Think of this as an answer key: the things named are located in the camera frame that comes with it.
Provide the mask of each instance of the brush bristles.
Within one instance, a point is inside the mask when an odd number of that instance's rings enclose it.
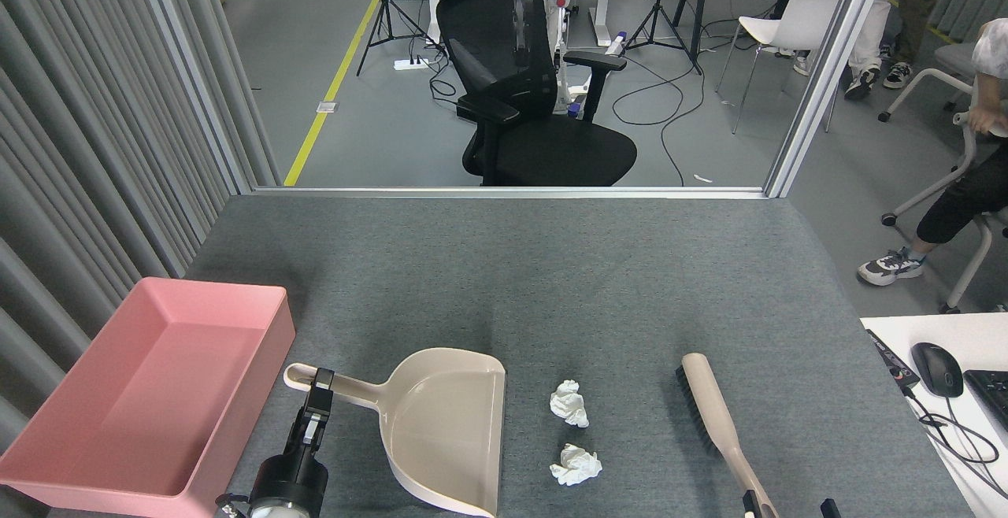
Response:
[[[711,433],[707,430],[707,426],[704,425],[704,416],[700,413],[700,408],[697,406],[697,399],[694,398],[692,391],[689,389],[689,379],[686,378],[686,372],[682,367],[675,369],[675,379],[679,381],[679,388],[682,389],[682,396],[685,398],[686,407],[689,409],[689,416],[697,426],[697,431],[700,434],[701,441],[704,443],[704,448],[711,455],[720,455],[721,451],[714,444]]]

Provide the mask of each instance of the person's hand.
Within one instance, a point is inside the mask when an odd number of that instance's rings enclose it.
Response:
[[[1008,116],[1001,112],[1001,106],[974,106],[970,110],[970,128],[980,134],[987,134],[995,124],[1008,130]]]

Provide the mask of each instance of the crumpled tissue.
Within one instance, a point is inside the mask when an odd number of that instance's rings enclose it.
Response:
[[[549,410],[563,421],[578,427],[588,427],[588,413],[585,412],[585,398],[578,394],[581,385],[573,380],[564,380],[549,395]]]
[[[598,477],[601,471],[602,464],[599,463],[598,454],[589,454],[571,443],[563,445],[563,450],[560,451],[560,464],[549,466],[549,472],[553,474],[553,478],[564,487]]]

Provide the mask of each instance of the tripod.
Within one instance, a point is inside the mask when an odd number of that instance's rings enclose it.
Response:
[[[666,48],[676,48],[677,50],[686,52],[687,57],[689,57],[689,62],[692,63],[694,70],[696,70],[698,74],[701,73],[700,67],[697,66],[697,55],[700,52],[700,31],[704,19],[704,2],[705,0],[697,0],[697,19],[694,21],[692,38],[688,48],[682,40],[682,37],[679,36],[679,31],[676,30],[676,27],[679,25],[679,19],[682,18],[682,10],[685,8],[686,0],[679,0],[679,4],[675,9],[675,16],[673,20],[668,19],[665,8],[661,5],[661,0],[655,0],[654,4],[651,5],[651,11],[647,13],[647,16],[644,16],[644,20],[641,20],[640,26],[637,26],[637,30],[634,31],[633,36],[627,40],[627,43],[630,45],[627,45],[627,47],[624,48],[624,51],[651,44],[664,45]],[[668,26],[672,29],[672,34],[675,36],[676,40],[679,41],[679,44],[666,44],[662,41],[655,40],[654,31],[655,26],[658,24],[659,14],[662,18],[665,18],[665,22],[668,23]],[[647,25],[648,20],[651,20],[651,31],[648,33],[647,41],[638,41],[638,43],[635,43],[634,40],[636,40],[638,34],[644,30],[644,26]]]
[[[396,36],[396,34],[392,31],[392,9],[396,9],[396,11],[399,12],[400,18],[402,18],[404,22],[407,23],[407,25],[409,25],[410,27],[412,27],[413,30],[415,30],[413,34],[403,34],[403,36]],[[385,27],[387,27],[388,29],[388,36],[379,37],[378,40],[375,40],[375,33],[377,33],[378,31],[378,26],[381,26],[382,16],[384,16],[385,19]],[[399,5],[395,4],[395,1],[381,0],[381,8],[378,9],[378,16],[376,16],[375,18],[374,26],[371,26],[371,36],[368,36],[367,47],[364,47],[364,54],[361,55],[361,62],[358,63],[357,66],[357,77],[358,78],[361,77],[361,69],[364,67],[364,59],[367,59],[368,57],[369,48],[374,47],[374,45],[384,44],[385,41],[402,40],[402,38],[413,38],[413,37],[424,37],[425,41],[428,41],[429,43],[433,44],[438,51],[443,51],[442,45],[434,43],[432,38],[428,36],[428,34],[420,27],[420,25],[416,23],[414,19],[409,18],[409,15],[407,15],[407,13],[403,11],[403,9],[399,8]]]

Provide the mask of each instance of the black pants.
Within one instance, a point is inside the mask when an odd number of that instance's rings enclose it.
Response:
[[[1008,206],[1008,140],[990,158],[951,184],[917,225],[925,243],[943,244],[984,212]]]

